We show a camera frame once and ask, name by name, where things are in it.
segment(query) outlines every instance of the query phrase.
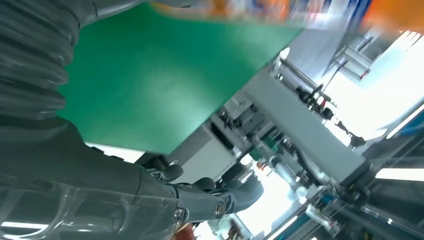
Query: industrial machine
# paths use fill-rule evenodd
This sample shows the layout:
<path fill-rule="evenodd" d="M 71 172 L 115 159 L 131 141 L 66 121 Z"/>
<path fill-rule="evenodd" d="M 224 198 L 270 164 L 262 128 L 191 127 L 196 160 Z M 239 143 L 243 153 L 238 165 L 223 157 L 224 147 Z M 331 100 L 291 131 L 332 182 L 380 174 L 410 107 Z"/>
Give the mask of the industrial machine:
<path fill-rule="evenodd" d="M 65 104 L 57 88 L 68 81 L 64 66 L 72 61 L 80 29 L 138 3 L 0 3 L 2 239 L 168 239 L 182 223 L 220 219 L 247 209 L 262 195 L 263 188 L 253 175 L 244 183 L 228 182 L 221 187 L 209 178 L 170 183 L 181 175 L 180 167 L 145 169 L 106 156 L 88 147 L 72 123 L 56 116 Z M 186 5 L 172 2 L 174 7 Z M 355 211 L 376 214 L 364 205 L 369 191 L 360 182 L 372 175 L 370 162 L 336 139 L 298 95 L 271 77 L 267 68 L 240 94 L 248 106 L 238 116 L 247 110 L 263 114 L 268 122 L 222 121 L 228 119 L 224 112 L 224 117 L 216 115 L 211 120 L 218 128 L 230 130 L 230 142 L 238 152 L 258 150 L 259 162 L 289 183 L 309 220 L 337 238 L 350 228 L 336 213 L 346 217 Z M 277 153 L 261 139 L 272 128 L 281 145 Z M 387 220 L 383 214 L 377 216 Z M 395 219 L 386 224 L 401 226 Z M 418 231 L 393 234 L 402 239 L 423 236 Z"/>

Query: clear plastic cover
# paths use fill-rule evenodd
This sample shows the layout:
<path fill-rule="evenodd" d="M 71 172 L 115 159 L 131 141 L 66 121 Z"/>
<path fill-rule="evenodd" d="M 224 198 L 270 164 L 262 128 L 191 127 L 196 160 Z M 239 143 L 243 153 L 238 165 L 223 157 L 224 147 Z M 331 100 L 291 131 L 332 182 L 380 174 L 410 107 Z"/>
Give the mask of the clear plastic cover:
<path fill-rule="evenodd" d="M 6 240 L 168 240 L 177 199 L 22 181 L 0 174 Z"/>

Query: screw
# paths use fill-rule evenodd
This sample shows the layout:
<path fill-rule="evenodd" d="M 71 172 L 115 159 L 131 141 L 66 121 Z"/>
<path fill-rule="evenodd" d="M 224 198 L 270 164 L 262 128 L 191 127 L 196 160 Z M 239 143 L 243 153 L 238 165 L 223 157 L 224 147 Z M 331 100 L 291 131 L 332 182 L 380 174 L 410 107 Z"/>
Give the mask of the screw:
<path fill-rule="evenodd" d="M 173 216 L 176 218 L 181 218 L 184 215 L 184 210 L 183 209 L 177 209 L 175 210 Z"/>
<path fill-rule="evenodd" d="M 224 205 L 223 202 L 221 202 L 220 204 L 218 204 L 218 206 L 216 206 L 215 217 L 222 218 L 225 214 L 225 211 L 226 211 L 226 206 Z"/>

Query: green board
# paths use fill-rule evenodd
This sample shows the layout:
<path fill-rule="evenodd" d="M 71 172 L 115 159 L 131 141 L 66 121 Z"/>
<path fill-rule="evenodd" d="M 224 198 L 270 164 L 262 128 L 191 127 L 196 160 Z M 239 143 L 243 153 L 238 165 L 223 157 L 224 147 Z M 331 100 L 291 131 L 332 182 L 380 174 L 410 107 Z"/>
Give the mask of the green board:
<path fill-rule="evenodd" d="M 300 31 L 143 4 L 81 31 L 60 115 L 86 142 L 170 153 Z"/>

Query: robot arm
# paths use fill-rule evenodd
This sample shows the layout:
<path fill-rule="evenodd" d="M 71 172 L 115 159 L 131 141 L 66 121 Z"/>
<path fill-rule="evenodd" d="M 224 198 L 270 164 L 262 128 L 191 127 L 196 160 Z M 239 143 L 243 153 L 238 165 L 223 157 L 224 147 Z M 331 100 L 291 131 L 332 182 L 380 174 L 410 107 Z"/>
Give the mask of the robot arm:
<path fill-rule="evenodd" d="M 0 225 L 30 220 L 17 214 L 28 207 L 22 199 L 33 204 L 30 216 L 47 220 L 30 235 L 0 230 L 2 239 L 164 239 L 181 222 L 217 219 L 261 196 L 255 178 L 210 194 L 160 181 L 86 146 L 76 127 L 56 116 L 80 29 L 140 2 L 0 2 Z"/>

